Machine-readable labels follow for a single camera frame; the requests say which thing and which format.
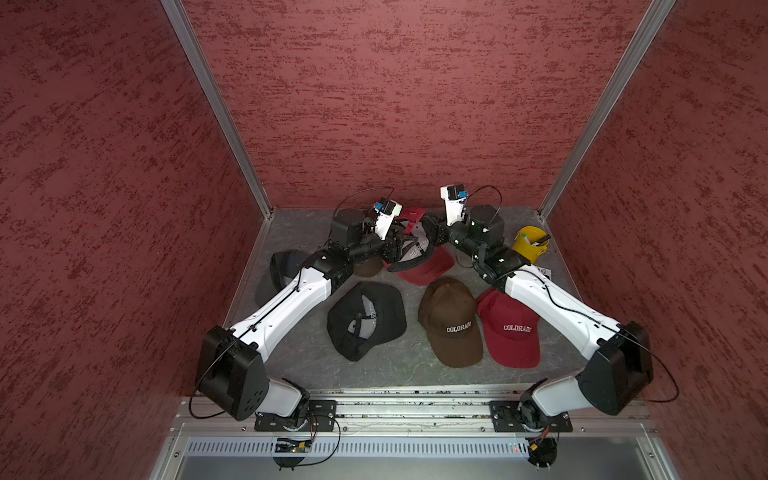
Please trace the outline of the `dark brown cap back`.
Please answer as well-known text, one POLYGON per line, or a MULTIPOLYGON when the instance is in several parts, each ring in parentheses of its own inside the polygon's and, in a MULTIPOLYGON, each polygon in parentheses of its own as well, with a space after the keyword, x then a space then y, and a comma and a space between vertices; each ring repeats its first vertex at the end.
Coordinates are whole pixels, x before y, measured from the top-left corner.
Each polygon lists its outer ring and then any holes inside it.
POLYGON ((354 265, 353 273, 361 278, 371 278, 376 276, 384 268, 384 263, 380 257, 370 257, 354 265))

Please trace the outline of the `black marker in bucket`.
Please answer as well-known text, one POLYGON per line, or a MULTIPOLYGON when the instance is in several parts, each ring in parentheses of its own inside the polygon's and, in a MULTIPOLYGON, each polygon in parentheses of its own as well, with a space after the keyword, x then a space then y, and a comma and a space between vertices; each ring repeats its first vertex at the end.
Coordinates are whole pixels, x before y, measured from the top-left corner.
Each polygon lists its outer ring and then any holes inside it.
POLYGON ((545 235, 542 238, 535 240, 532 245, 533 246, 544 246, 550 239, 549 235, 545 235))

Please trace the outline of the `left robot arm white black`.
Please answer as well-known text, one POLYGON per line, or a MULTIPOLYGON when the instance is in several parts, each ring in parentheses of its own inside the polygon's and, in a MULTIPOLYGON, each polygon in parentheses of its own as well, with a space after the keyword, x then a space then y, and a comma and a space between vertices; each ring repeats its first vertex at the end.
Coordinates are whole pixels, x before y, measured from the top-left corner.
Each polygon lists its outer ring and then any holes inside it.
MULTIPOLYGON (((271 300, 230 329, 216 326, 206 333, 196 390, 238 421, 257 413, 304 419, 307 394, 292 382, 270 378, 264 363, 285 335, 337 291, 357 266, 371 258, 390 265, 400 259, 405 233, 394 221, 401 210, 396 202, 380 200, 374 219, 353 209, 335 214, 326 246, 271 300)), ((350 361, 399 339, 406 329, 399 290, 376 282, 355 285, 331 308, 327 325, 334 348, 350 361)))

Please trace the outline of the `left corner aluminium profile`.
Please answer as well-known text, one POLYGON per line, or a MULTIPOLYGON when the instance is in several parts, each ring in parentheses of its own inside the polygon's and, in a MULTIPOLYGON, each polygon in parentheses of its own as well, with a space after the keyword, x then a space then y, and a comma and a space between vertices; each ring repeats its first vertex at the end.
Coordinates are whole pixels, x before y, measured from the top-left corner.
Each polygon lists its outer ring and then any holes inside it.
POLYGON ((162 0, 161 5, 171 23, 190 66, 201 86, 211 110, 224 134, 241 173, 257 202, 262 216, 271 221, 274 207, 268 199, 266 190, 260 181, 256 169, 247 152, 245 143, 238 131, 232 114, 215 80, 202 46, 194 32, 190 18, 182 1, 162 0))

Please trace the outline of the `aluminium rail frame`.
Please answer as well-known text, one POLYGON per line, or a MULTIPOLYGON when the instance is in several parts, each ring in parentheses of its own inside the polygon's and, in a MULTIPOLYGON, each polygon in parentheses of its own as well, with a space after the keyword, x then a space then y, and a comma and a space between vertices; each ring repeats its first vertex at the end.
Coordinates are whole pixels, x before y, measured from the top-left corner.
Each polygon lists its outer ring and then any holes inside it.
POLYGON ((595 409, 561 413, 539 428, 517 417, 521 384, 381 387, 314 390, 309 415, 291 427, 286 419, 258 413, 237 421, 210 418, 215 405, 183 401, 151 473, 178 479, 192 457, 294 457, 331 465, 346 458, 426 460, 499 459, 526 461, 556 452, 555 466, 568 464, 578 448, 581 471, 605 472, 623 460, 650 479, 676 479, 678 473, 646 406, 634 401, 617 416, 595 409))

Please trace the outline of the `red cap with white logo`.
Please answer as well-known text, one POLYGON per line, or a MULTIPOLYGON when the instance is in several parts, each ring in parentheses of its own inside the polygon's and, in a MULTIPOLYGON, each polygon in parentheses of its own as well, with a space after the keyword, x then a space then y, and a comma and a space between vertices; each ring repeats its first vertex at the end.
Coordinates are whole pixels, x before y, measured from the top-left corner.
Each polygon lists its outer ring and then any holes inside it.
POLYGON ((518 300, 490 288, 476 299, 487 349, 508 368, 532 369, 541 359, 540 316, 518 300))

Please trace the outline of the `yellow plastic bucket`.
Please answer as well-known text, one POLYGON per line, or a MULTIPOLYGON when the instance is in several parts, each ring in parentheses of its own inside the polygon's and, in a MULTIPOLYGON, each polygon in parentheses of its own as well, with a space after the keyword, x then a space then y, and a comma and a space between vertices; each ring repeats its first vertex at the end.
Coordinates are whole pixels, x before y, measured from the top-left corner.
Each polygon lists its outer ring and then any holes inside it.
POLYGON ((538 227, 522 227, 515 237, 512 249, 528 260, 530 264, 535 265, 540 257, 548 251, 550 239, 544 246, 533 246, 532 243, 545 235, 549 234, 538 227))

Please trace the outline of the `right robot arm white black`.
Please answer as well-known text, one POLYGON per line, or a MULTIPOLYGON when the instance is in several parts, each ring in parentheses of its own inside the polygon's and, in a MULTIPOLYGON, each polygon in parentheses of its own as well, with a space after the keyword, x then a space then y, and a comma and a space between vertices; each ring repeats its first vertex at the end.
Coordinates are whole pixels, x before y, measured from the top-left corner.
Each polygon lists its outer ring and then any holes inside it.
POLYGON ((469 256, 481 279, 538 314, 587 360, 581 372, 542 380, 522 394, 517 417, 527 430, 542 431, 571 410, 595 408, 616 416, 653 381, 646 330, 597 312, 545 278, 505 244, 492 219, 448 220, 427 213, 423 221, 429 240, 437 246, 451 244, 469 256))

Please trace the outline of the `right corner aluminium profile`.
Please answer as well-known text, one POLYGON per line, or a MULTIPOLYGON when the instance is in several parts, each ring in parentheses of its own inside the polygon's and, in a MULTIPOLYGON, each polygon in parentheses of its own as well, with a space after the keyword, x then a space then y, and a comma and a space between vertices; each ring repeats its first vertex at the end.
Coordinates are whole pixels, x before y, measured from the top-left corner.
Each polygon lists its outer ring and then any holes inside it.
POLYGON ((581 134, 538 210, 542 222, 546 223, 553 213, 566 187, 621 98, 675 4, 675 0, 653 0, 649 3, 581 134))

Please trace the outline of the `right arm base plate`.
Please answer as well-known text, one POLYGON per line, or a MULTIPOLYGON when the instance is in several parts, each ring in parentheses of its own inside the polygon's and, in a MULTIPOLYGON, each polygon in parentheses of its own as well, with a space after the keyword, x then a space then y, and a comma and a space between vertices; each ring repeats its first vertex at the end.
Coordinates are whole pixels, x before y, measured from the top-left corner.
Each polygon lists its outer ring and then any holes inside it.
POLYGON ((490 418, 496 433, 571 433, 568 413, 547 416, 529 401, 491 401, 490 418))

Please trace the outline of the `black cap front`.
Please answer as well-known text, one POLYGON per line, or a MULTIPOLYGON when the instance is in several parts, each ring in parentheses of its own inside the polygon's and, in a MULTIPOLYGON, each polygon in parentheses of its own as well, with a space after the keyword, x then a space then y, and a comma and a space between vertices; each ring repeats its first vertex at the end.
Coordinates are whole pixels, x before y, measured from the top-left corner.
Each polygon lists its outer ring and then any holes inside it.
POLYGON ((357 362, 373 347, 406 332, 402 295, 392 285, 359 282, 329 310, 326 326, 335 350, 357 362))

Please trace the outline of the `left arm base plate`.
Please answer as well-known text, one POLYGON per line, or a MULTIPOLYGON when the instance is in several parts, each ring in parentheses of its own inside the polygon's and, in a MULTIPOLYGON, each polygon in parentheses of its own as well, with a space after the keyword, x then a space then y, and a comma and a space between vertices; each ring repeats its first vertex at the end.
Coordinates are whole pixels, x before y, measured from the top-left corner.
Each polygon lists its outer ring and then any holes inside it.
POLYGON ((338 403, 334 400, 307 400, 288 417, 258 413, 254 423, 256 432, 272 433, 327 433, 336 429, 338 403))

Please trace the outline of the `dark grey cap left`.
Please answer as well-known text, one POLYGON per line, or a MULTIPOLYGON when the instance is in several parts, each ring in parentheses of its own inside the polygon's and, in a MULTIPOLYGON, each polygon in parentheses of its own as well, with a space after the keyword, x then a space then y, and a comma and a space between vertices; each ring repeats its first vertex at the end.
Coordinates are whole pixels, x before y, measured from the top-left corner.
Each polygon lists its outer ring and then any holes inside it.
POLYGON ((302 250, 285 250, 274 253, 267 271, 257 283, 254 300, 256 309, 261 308, 282 291, 300 272, 309 253, 302 250))

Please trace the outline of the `corner aluminium profile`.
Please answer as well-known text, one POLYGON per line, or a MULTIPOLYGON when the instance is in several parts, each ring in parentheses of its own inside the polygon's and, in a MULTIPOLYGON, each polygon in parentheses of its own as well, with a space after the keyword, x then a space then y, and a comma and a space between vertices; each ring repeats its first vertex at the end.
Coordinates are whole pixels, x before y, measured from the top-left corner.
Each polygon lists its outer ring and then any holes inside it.
POLYGON ((553 213, 566 187, 621 98, 675 4, 675 0, 653 0, 649 3, 581 134, 538 210, 542 222, 546 223, 553 213))
POLYGON ((171 23, 190 66, 201 86, 211 110, 224 134, 241 173, 257 202, 262 216, 271 221, 274 207, 268 199, 266 190, 260 181, 256 169, 247 152, 245 143, 238 131, 232 114, 215 80, 202 46, 194 32, 190 18, 182 1, 162 0, 161 5, 171 23))

